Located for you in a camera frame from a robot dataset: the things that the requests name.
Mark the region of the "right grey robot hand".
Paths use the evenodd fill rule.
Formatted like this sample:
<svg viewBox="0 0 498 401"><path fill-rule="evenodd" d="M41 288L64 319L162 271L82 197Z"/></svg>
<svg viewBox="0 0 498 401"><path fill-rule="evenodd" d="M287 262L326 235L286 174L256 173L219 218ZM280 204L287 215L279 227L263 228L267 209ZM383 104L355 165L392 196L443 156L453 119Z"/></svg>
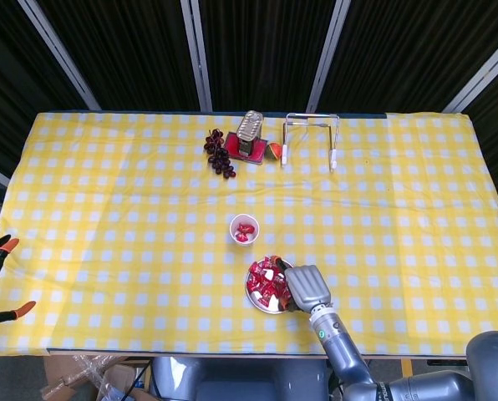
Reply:
<svg viewBox="0 0 498 401"><path fill-rule="evenodd" d="M275 259L279 272L285 277L290 297L279 298L280 309L311 313L315 308L331 307L332 297L322 273L315 265L291 266L280 257Z"/></svg>

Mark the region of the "round metal plate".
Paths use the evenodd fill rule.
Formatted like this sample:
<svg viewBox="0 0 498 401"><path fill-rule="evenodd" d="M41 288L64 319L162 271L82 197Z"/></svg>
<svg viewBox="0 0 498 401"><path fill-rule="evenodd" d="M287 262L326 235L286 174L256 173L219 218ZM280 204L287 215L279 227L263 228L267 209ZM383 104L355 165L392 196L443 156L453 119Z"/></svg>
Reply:
<svg viewBox="0 0 498 401"><path fill-rule="evenodd" d="M269 314L293 312L297 308L285 274L291 267L279 256L265 256L251 264L245 290L254 307Z"/></svg>

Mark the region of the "white paper cup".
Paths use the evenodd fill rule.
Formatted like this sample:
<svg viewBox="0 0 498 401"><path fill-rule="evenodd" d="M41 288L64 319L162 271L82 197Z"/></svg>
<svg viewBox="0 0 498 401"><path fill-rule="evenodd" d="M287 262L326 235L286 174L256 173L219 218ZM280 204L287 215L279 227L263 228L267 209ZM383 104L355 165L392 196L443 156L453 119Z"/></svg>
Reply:
<svg viewBox="0 0 498 401"><path fill-rule="evenodd" d="M238 231L238 226L240 224L250 224L250 225L253 225L255 226L255 232L253 234L246 234L249 238L249 241L248 242L245 242L245 243L241 243L241 242L238 242L236 241L235 239L235 234ZM259 236L259 232L260 232L260 226L258 224L258 221L253 217L253 216L250 216L248 214L239 214L237 216L235 216L232 220L231 220L231 224L229 226L229 232L231 234L231 239L239 246L250 246L252 245L255 240L258 238Z"/></svg>

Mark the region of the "grey robot torso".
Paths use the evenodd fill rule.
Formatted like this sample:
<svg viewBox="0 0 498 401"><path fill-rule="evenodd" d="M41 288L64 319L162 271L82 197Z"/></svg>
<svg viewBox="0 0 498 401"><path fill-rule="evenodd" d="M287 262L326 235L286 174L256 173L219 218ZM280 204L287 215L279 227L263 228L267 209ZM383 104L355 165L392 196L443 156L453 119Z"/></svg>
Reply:
<svg viewBox="0 0 498 401"><path fill-rule="evenodd" d="M150 392L163 401L328 401L322 359L157 357Z"/></svg>

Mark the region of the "yellow white checked tablecloth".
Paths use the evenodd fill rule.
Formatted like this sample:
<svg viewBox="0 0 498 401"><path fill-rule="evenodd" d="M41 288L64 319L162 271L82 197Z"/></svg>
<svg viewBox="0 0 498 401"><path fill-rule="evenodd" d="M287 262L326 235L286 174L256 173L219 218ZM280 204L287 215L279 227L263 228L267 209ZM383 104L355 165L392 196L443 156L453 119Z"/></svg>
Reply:
<svg viewBox="0 0 498 401"><path fill-rule="evenodd" d="M288 161L203 150L236 116L46 113L0 213L19 244L0 275L0 355L49 351L322 352L300 312L251 305L249 266L316 265L365 354L459 356L498 330L498 196L462 114L346 117L338 166L327 128L288 129ZM250 246L229 232L260 226Z"/></svg>

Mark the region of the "brown cardboard box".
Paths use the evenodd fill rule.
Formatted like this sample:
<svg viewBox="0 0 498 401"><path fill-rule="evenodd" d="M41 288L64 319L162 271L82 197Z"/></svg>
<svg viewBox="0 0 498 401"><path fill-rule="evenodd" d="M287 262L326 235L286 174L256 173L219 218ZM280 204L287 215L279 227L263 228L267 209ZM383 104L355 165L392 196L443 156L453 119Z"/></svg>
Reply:
<svg viewBox="0 0 498 401"><path fill-rule="evenodd" d="M151 391L149 359L65 355L43 359L48 384L43 401L159 401Z"/></svg>

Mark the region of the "clear plastic wrap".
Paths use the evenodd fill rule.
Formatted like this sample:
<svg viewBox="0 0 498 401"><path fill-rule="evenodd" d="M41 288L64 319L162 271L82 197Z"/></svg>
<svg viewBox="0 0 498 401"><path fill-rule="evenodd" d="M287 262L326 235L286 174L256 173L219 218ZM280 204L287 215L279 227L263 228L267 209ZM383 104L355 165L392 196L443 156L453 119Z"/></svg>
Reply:
<svg viewBox="0 0 498 401"><path fill-rule="evenodd" d="M93 384L101 397L111 387L104 373L126 357L117 355L55 355L43 358L48 384L41 389L43 401L69 401L77 388L86 382Z"/></svg>

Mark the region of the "dark purple grape bunch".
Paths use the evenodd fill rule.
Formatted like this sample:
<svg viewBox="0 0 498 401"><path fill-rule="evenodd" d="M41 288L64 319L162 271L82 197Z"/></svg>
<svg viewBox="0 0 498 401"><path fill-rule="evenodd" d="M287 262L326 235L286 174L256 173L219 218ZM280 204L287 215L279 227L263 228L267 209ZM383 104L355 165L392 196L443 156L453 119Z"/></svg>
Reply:
<svg viewBox="0 0 498 401"><path fill-rule="evenodd" d="M207 163L217 175L222 175L226 180L236 177L235 168L226 148L225 136L221 130L209 131L205 137L203 150L207 154Z"/></svg>

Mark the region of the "red rectangular tray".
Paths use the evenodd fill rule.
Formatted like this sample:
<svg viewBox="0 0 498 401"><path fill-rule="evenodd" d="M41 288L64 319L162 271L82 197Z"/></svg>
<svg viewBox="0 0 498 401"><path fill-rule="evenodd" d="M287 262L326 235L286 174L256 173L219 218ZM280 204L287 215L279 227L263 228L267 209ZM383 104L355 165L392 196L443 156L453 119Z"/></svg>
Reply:
<svg viewBox="0 0 498 401"><path fill-rule="evenodd" d="M267 148L267 141L256 137L252 141L252 152L242 155L239 151L239 139L235 133L229 132L225 139L224 148L232 159L244 161L254 165L261 165Z"/></svg>

